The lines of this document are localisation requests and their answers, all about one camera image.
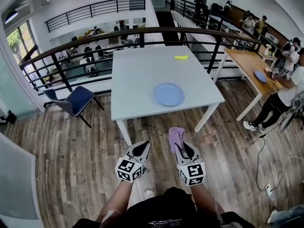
wooden floor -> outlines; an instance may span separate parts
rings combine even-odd
[[[148,170],[135,182],[130,205],[144,200],[147,188],[156,194],[163,194],[172,186],[190,192],[177,175],[175,156],[167,140],[169,128],[178,126],[186,129],[185,139],[199,148],[207,172],[205,186],[224,210],[238,213],[256,227],[266,227],[273,205],[288,209],[304,201],[300,185],[304,180],[304,161],[288,161],[275,202],[260,192],[255,175],[263,139],[256,140],[261,135],[258,131],[245,130],[241,122],[236,122],[255,93],[246,80],[218,81],[218,87],[226,102],[219,105],[198,133],[193,129],[206,108],[128,122],[133,143],[152,143]],[[45,114],[9,124],[6,129],[8,138],[36,156],[38,202],[46,228],[69,228],[80,218],[96,219],[118,185],[114,167],[125,153],[126,143],[111,121],[111,94],[98,99],[105,106],[104,112],[96,103],[84,111],[92,129],[56,106],[49,106]],[[261,105],[256,105],[245,119],[252,120],[260,109]],[[265,137],[258,178],[261,187],[267,184],[271,172],[277,175],[283,168],[288,155],[304,156],[304,132],[300,131],[299,122],[293,122],[284,133],[278,129]]]

staircase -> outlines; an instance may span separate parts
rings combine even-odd
[[[170,12],[155,12],[160,27],[175,27],[172,15]],[[177,33],[162,33],[164,41],[179,41]],[[180,46],[174,42],[165,43],[166,46]]]

banana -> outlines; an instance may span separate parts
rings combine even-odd
[[[185,56],[174,56],[175,59],[177,60],[186,60],[188,58],[188,55]]]

blue chair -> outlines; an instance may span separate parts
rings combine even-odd
[[[80,117],[89,128],[92,128],[91,125],[80,114],[84,108],[94,99],[101,109],[104,110],[99,101],[97,101],[94,93],[82,86],[78,86],[64,101],[59,101],[57,99],[55,90],[53,89],[46,90],[44,93],[62,110],[72,116]]]

white box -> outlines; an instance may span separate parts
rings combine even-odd
[[[143,165],[120,157],[115,166],[115,172],[119,179],[134,182],[143,174]]]
[[[179,176],[186,186],[202,184],[205,180],[205,163],[179,166]]]

